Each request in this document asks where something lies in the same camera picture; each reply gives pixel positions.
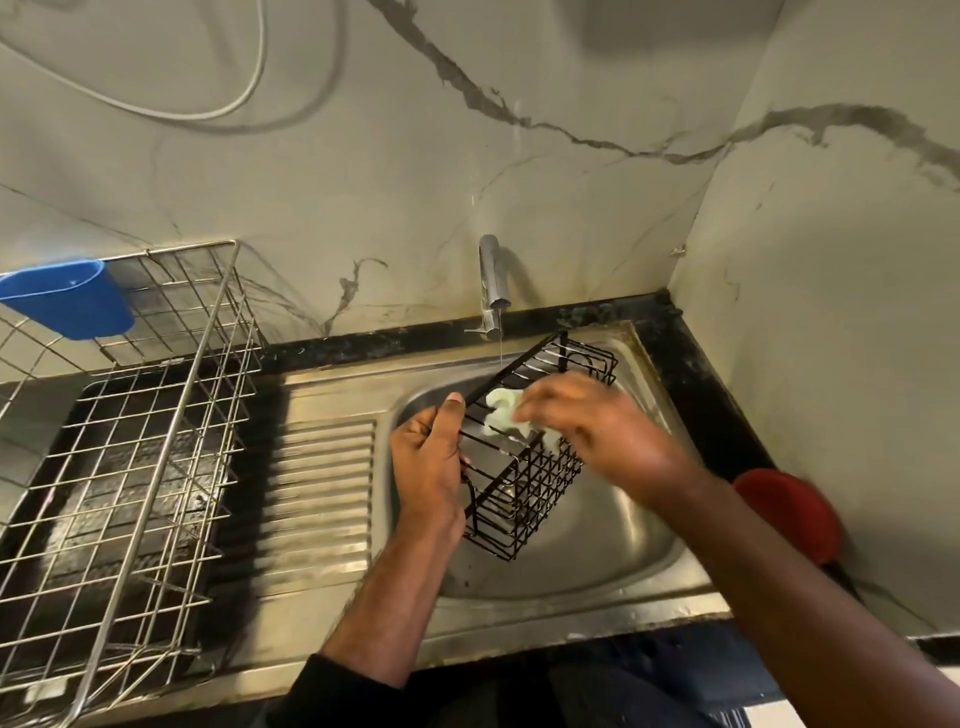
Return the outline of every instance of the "wire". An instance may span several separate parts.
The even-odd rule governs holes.
[[[139,107],[135,104],[128,104],[125,101],[120,101],[119,99],[114,99],[111,96],[107,96],[105,93],[100,93],[95,91],[88,86],[79,84],[72,79],[68,79],[66,76],[62,76],[57,71],[52,68],[48,68],[39,61],[28,56],[26,53],[13,48],[5,40],[0,39],[0,48],[8,51],[13,54],[21,61],[29,64],[35,68],[40,73],[45,76],[59,81],[64,85],[68,85],[74,90],[80,91],[82,94],[89,96],[91,99],[96,99],[97,101],[102,101],[105,104],[109,104],[112,107],[117,109],[122,109],[124,111],[129,111],[130,113],[139,114],[140,116],[147,116],[152,119],[165,119],[167,121],[209,121],[211,119],[219,119],[221,116],[226,116],[232,111],[236,111],[248,101],[250,97],[253,96],[253,92],[260,85],[260,79],[263,78],[263,69],[267,64],[267,9],[266,9],[266,0],[254,0],[256,3],[256,12],[257,12],[257,43],[256,43],[256,64],[253,68],[253,73],[250,76],[250,80],[247,82],[247,87],[243,89],[243,93],[237,96],[233,101],[227,104],[224,107],[219,109],[214,109],[211,111],[197,111],[194,113],[177,113],[175,111],[158,111],[155,109],[147,109],[145,107]]]

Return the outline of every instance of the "blue plastic cup holder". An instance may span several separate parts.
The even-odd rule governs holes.
[[[0,303],[68,339],[126,333],[133,314],[103,260],[24,268],[0,278]]]

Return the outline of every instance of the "stainless steel dish rack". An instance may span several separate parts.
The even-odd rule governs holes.
[[[242,250],[109,258],[134,314],[122,336],[72,342],[0,310],[0,486],[18,493],[0,538],[4,725],[68,725],[162,690],[199,653],[204,565],[264,345]],[[38,393],[70,376],[79,397],[42,447]]]

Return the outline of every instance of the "black wire basket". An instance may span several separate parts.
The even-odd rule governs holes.
[[[516,431],[483,431],[493,412],[487,394],[497,387],[525,389],[540,378],[560,372],[582,372],[604,384],[613,384],[616,357],[582,344],[559,331],[539,342],[467,397],[461,429],[469,540],[505,561],[512,561],[537,531],[566,487],[583,468],[573,447],[561,440],[549,448],[543,432],[528,437]]]

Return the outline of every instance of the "wire basket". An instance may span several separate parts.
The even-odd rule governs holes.
[[[583,467],[566,440],[561,440],[558,452],[550,452],[542,432],[522,438],[515,431],[494,428],[497,434],[485,435],[484,419],[493,412],[487,406],[487,394],[497,387],[524,389],[544,376],[568,371],[610,385],[615,381],[615,366],[613,354],[573,341],[560,331],[466,397],[461,450],[469,460],[463,478],[468,490],[469,540],[512,561]]]
[[[0,488],[18,497],[0,537],[4,725],[67,725],[200,652],[204,565],[264,346],[242,248],[107,259],[134,316],[121,336],[69,341],[0,309]],[[44,397],[70,375],[79,397],[41,447]]]

